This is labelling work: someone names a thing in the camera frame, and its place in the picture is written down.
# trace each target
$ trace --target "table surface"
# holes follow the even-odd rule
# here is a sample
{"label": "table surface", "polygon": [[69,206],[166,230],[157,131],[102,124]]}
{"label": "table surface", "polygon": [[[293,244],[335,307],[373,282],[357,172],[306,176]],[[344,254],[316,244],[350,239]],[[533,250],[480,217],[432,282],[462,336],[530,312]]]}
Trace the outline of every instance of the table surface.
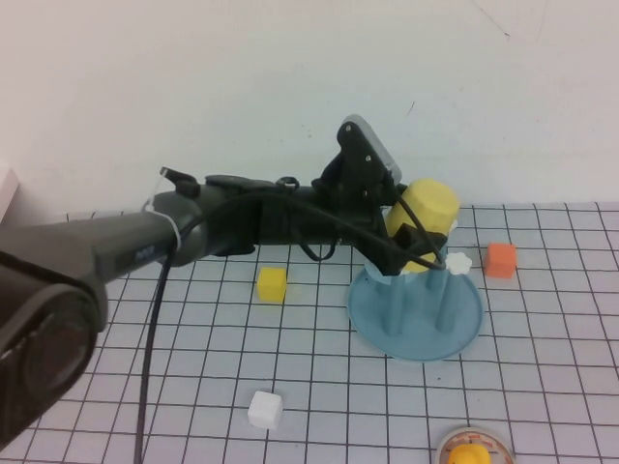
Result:
{"label": "table surface", "polygon": [[[619,463],[619,204],[464,207],[458,224],[450,251],[473,260],[487,311],[478,338],[444,362],[390,359],[351,329],[345,296],[364,261],[350,247],[320,265],[296,246],[263,246],[173,270],[145,462],[424,464],[450,430],[474,425],[519,464]],[[514,278],[484,277],[490,242],[517,246]],[[284,304],[256,298],[261,266],[287,268]],[[132,462],[159,269],[108,285],[87,373],[0,463]],[[283,398],[276,431],[248,423],[258,390]]]}

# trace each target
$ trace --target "white wall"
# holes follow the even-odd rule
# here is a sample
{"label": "white wall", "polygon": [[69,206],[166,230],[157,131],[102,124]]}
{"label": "white wall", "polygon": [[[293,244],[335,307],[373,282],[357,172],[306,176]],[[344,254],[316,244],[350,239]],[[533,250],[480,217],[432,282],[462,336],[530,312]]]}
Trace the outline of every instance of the white wall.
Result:
{"label": "white wall", "polygon": [[618,18],[617,0],[2,1],[11,217],[135,206],[162,164],[309,181],[351,112],[408,180],[467,202],[616,200]]}

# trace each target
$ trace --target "orange cube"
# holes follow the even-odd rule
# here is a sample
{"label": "orange cube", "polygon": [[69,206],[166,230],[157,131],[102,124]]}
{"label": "orange cube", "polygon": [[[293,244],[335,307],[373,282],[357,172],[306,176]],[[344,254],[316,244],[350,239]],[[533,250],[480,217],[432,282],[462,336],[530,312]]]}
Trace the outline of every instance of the orange cube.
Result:
{"label": "orange cube", "polygon": [[516,247],[510,244],[487,246],[484,274],[488,277],[510,278],[516,270]]}

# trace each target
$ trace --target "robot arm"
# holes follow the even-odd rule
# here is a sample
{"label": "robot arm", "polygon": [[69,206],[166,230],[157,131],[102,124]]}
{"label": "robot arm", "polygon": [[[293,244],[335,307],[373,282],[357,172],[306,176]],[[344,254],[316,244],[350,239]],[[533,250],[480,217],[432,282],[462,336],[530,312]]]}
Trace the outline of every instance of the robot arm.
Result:
{"label": "robot arm", "polygon": [[179,243],[174,266],[275,244],[320,260],[329,253],[315,256],[309,245],[346,244],[385,275],[441,248],[447,238],[428,234],[412,212],[417,227],[388,236],[382,208],[402,203],[400,174],[368,123],[348,118],[338,142],[308,187],[219,175],[199,184],[164,169],[175,190],[157,195],[152,211],[0,231],[0,450],[82,374],[107,321],[104,285]]}

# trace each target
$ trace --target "blue peg stand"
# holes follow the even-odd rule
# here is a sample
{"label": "blue peg stand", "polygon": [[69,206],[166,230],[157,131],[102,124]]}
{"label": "blue peg stand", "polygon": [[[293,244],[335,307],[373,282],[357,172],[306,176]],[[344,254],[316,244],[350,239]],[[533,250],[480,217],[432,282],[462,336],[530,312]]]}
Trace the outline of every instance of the blue peg stand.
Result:
{"label": "blue peg stand", "polygon": [[350,285],[348,315],[357,332],[387,355],[429,362],[468,346],[482,326],[484,307],[468,275],[391,277],[367,263]]}

